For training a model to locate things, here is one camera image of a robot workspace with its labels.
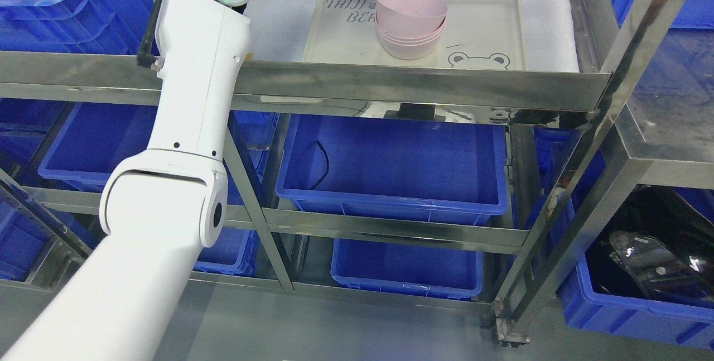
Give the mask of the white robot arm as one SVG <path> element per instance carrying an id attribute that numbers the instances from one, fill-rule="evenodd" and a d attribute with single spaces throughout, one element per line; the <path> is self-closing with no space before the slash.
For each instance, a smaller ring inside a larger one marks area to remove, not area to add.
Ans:
<path id="1" fill-rule="evenodd" d="M 4 360 L 151 360 L 200 252 L 221 234 L 224 138 L 250 0 L 156 0 L 139 66 L 162 81 L 148 147 L 105 184 L 105 237 Z"/>

